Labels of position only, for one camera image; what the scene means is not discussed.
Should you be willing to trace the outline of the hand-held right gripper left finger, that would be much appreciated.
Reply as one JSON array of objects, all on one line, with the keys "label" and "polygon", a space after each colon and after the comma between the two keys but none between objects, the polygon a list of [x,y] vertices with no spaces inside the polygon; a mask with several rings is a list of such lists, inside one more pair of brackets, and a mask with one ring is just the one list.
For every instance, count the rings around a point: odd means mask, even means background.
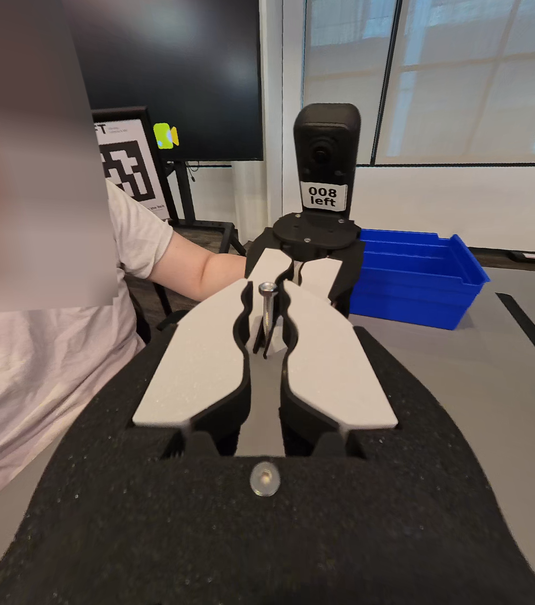
[{"label": "hand-held right gripper left finger", "polygon": [[235,429],[250,411],[253,284],[239,279],[174,327],[133,415],[137,427]]}]

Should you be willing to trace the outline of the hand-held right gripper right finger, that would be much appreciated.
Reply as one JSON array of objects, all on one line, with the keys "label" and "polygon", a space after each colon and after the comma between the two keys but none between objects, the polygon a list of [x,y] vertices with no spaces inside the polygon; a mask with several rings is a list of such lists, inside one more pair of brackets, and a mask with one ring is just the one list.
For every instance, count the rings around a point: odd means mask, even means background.
[{"label": "hand-held right gripper right finger", "polygon": [[333,421],[341,432],[392,429],[393,412],[353,325],[326,300],[284,283],[286,380],[295,404]]}]

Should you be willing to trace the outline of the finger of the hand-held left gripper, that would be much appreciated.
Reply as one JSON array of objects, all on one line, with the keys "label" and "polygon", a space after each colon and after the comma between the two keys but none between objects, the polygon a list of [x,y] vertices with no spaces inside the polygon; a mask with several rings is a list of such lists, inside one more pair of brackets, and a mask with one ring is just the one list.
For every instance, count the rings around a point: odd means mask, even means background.
[{"label": "finger of the hand-held left gripper", "polygon": [[283,251],[266,248],[256,265],[248,276],[248,281],[253,284],[253,307],[248,317],[249,340],[248,352],[252,353],[256,344],[256,338],[263,334],[263,296],[258,287],[262,283],[276,283],[276,280],[290,269],[292,261]]},{"label": "finger of the hand-held left gripper", "polygon": [[270,352],[297,348],[298,357],[344,357],[344,315],[332,305],[331,294],[342,261],[308,261],[299,270],[300,282],[281,286],[282,329],[275,328]]}]

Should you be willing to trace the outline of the round-head silver bolt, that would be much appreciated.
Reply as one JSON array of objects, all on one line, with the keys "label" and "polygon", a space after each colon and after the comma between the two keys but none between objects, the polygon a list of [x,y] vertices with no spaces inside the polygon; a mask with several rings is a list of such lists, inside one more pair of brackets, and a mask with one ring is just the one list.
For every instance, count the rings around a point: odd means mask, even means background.
[{"label": "round-head silver bolt", "polygon": [[257,353],[261,346],[263,347],[263,358],[267,359],[268,351],[273,335],[275,318],[275,299],[278,294],[278,284],[266,281],[258,286],[258,293],[263,299],[263,314],[261,327],[258,331],[254,352]]}]

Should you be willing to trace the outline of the blue plastic bin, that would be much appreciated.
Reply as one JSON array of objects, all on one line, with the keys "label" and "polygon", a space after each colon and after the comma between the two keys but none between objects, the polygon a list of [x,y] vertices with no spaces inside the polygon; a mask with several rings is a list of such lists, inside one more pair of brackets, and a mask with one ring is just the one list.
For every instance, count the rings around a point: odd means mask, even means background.
[{"label": "blue plastic bin", "polygon": [[362,229],[350,314],[454,330],[490,277],[458,235]]}]

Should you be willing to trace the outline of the person's left forearm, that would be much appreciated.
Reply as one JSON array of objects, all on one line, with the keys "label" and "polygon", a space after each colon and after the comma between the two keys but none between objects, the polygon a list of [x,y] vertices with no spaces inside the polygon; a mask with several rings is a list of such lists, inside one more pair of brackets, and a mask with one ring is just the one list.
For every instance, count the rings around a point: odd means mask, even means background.
[{"label": "person's left forearm", "polygon": [[148,279],[201,302],[245,276],[246,259],[213,253],[174,232]]}]

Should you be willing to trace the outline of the black screen stand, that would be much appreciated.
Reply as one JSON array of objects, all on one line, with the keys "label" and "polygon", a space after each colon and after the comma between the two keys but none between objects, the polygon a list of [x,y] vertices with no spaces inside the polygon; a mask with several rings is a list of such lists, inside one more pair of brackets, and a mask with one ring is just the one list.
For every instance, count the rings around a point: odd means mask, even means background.
[{"label": "black screen stand", "polygon": [[174,210],[174,215],[168,219],[168,222],[176,227],[184,229],[185,231],[207,231],[219,233],[221,235],[221,241],[218,249],[219,253],[229,253],[230,249],[233,248],[239,255],[246,256],[246,249],[238,239],[238,230],[233,223],[204,221],[196,218],[189,183],[188,167],[186,163],[182,161],[163,161],[163,166],[166,177],[173,173],[176,176],[183,211],[183,217],[180,218],[177,214],[177,211]]}]

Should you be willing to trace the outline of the person's white shirt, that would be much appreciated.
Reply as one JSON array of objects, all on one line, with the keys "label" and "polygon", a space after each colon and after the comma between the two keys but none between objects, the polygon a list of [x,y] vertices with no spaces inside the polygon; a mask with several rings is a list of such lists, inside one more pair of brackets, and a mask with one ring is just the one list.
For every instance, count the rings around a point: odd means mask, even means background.
[{"label": "person's white shirt", "polygon": [[0,491],[143,347],[126,274],[147,278],[173,229],[106,181],[117,295],[102,307],[0,312]]}]

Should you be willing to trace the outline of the yellow green sticker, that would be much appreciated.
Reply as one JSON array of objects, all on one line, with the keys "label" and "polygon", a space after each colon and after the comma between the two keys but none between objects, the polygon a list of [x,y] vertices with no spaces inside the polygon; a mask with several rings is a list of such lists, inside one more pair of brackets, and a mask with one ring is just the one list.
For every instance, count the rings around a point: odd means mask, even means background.
[{"label": "yellow green sticker", "polygon": [[153,132],[159,149],[173,149],[180,145],[179,133],[175,126],[168,123],[156,123]]}]

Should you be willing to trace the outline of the framed marker poster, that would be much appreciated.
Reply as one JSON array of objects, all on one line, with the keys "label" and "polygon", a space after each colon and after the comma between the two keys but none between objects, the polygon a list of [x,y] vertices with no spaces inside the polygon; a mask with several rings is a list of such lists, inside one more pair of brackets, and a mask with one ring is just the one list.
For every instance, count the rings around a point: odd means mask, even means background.
[{"label": "framed marker poster", "polygon": [[179,218],[146,107],[91,111],[105,178],[163,221]]}]

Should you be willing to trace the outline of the window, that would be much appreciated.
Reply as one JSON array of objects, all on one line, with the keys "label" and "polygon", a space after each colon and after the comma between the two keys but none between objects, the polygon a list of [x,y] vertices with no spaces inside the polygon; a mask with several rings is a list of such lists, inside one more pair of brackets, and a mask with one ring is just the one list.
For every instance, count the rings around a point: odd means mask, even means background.
[{"label": "window", "polygon": [[535,164],[535,1],[306,1],[303,104],[352,103],[360,166]]}]

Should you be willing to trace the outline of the large black screen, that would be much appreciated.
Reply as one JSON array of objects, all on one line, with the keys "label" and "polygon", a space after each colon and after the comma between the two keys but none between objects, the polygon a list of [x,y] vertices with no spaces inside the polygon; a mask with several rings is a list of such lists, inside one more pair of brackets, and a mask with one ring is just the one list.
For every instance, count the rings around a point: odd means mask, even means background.
[{"label": "large black screen", "polygon": [[262,161],[259,1],[63,1],[92,110],[146,107],[165,158]]}]

